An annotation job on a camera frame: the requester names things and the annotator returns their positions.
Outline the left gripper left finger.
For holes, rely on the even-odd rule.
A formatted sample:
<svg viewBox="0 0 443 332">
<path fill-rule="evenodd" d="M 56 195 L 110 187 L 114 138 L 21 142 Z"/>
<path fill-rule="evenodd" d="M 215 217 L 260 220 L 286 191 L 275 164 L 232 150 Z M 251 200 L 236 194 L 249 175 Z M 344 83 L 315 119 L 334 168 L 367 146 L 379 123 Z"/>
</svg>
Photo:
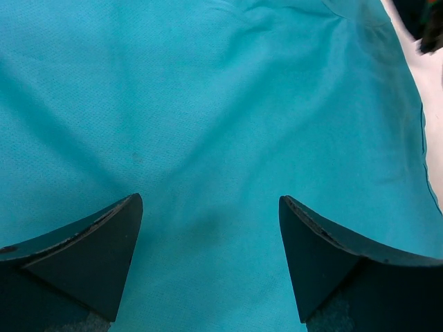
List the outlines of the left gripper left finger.
<svg viewBox="0 0 443 332">
<path fill-rule="evenodd" d="M 1 330 L 108 331 L 132 262 L 143 200 L 1 248 Z"/>
</svg>

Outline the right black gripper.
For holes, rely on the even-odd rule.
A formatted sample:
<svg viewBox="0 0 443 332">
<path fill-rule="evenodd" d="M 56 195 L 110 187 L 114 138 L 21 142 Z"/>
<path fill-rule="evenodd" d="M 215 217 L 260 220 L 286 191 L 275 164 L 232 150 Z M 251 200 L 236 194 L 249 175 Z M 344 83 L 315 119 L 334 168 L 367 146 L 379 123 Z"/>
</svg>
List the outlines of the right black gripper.
<svg viewBox="0 0 443 332">
<path fill-rule="evenodd" d="M 394 0 L 394 7 L 422 55 L 442 49 L 442 1 Z"/>
</svg>

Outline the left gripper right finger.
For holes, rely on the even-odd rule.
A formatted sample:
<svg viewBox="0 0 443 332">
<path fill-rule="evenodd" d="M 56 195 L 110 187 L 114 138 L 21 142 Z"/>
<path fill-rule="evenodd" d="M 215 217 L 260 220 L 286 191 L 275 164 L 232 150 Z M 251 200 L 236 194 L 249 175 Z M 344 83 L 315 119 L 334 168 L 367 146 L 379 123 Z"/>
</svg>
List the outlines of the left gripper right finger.
<svg viewBox="0 0 443 332">
<path fill-rule="evenodd" d="M 442 261 L 373 241 L 279 200 L 299 319 L 308 331 L 442 330 Z"/>
</svg>

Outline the teal polo shirt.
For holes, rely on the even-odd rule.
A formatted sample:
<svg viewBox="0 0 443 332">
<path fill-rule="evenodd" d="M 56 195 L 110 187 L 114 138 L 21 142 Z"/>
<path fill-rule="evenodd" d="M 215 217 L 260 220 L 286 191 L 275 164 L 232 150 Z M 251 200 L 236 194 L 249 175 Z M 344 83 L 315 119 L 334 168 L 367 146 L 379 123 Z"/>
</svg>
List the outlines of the teal polo shirt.
<svg viewBox="0 0 443 332">
<path fill-rule="evenodd" d="M 279 198 L 441 257 L 424 122 L 379 1 L 2 1 L 1 243 L 137 192 L 114 331 L 301 331 Z"/>
</svg>

